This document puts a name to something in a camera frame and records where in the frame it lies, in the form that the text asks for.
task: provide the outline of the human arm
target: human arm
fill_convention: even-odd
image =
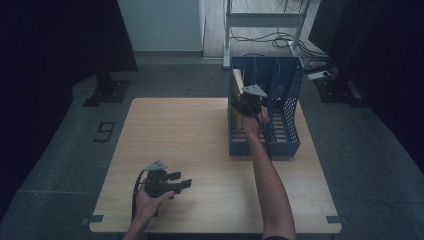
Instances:
[[[266,108],[262,107],[259,119],[261,115],[266,124],[268,122]],[[253,157],[253,170],[264,224],[262,238],[283,236],[294,240],[296,230],[293,213],[280,176],[259,139],[261,129],[255,118],[248,116],[243,117],[243,127]]]
[[[141,239],[147,226],[149,226],[150,219],[155,215],[157,209],[162,203],[174,196],[174,192],[166,192],[158,198],[151,198],[144,191],[144,184],[141,185],[137,194],[137,210],[134,219],[125,234],[123,240],[139,240]]]

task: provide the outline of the blue crate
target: blue crate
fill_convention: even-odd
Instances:
[[[300,146],[294,116],[303,76],[303,65],[298,57],[233,57],[228,101],[228,136],[231,156],[251,155],[243,130],[237,131],[236,119],[231,113],[233,69],[244,74],[244,85],[258,84],[268,94],[264,105],[270,122],[271,155],[293,156]]]

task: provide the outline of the white wall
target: white wall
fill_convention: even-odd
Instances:
[[[202,51],[203,0],[118,0],[134,51]]]

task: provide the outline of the hand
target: hand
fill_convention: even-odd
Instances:
[[[162,203],[172,198],[174,194],[173,191],[170,191],[158,198],[152,198],[144,191],[144,184],[141,184],[137,194],[137,210],[134,218],[139,218],[148,225]]]
[[[162,203],[174,196],[174,192],[166,192],[158,198],[151,198],[144,191],[144,184],[141,184],[137,193],[137,210],[130,228],[125,234],[124,240],[141,239],[144,230],[149,226],[150,219],[155,215]]]
[[[264,106],[261,108],[258,118],[266,125],[269,122],[268,109]],[[259,139],[261,127],[253,116],[243,116],[243,128],[248,139]]]

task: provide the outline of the dark background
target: dark background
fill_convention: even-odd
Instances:
[[[0,3],[0,215],[47,147],[75,83],[137,71],[115,0]]]
[[[424,3],[323,0],[309,39],[424,171]]]

